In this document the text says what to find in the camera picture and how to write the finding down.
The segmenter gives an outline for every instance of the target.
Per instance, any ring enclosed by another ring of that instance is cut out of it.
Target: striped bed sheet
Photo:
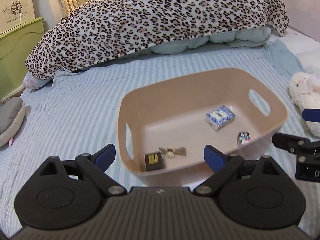
[[[15,215],[15,195],[50,155],[62,160],[81,153],[95,153],[108,143],[116,145],[116,121],[124,95],[138,87],[199,71],[224,67],[241,68],[267,85],[287,106],[289,118],[281,132],[312,139],[288,94],[289,80],[263,56],[264,47],[232,49],[208,43],[176,55],[146,55],[113,61],[83,73],[59,71],[53,84],[22,98],[26,118],[12,147],[0,149],[0,227],[7,236],[20,229]],[[264,107],[263,102],[255,103]],[[294,179],[295,156],[270,145],[271,155],[295,181],[307,200],[300,228],[312,237],[319,233],[319,184]],[[117,157],[106,172],[127,189],[141,182]]]

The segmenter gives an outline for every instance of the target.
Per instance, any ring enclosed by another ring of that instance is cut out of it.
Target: pink tag
[[[8,143],[9,143],[9,146],[11,147],[11,145],[13,144],[13,138],[12,137],[10,138]]]

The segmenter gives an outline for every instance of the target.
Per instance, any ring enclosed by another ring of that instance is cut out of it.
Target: leopard print blanket
[[[282,0],[90,0],[47,31],[25,64],[40,79],[157,44],[289,23]]]

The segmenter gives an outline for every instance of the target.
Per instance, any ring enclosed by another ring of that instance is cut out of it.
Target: black box
[[[161,170],[164,168],[160,152],[146,154],[144,158],[146,162],[146,171]]]

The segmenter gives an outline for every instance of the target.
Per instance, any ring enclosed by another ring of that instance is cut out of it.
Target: yellow label
[[[150,154],[148,155],[149,164],[155,164],[158,162],[158,155],[157,154]]]

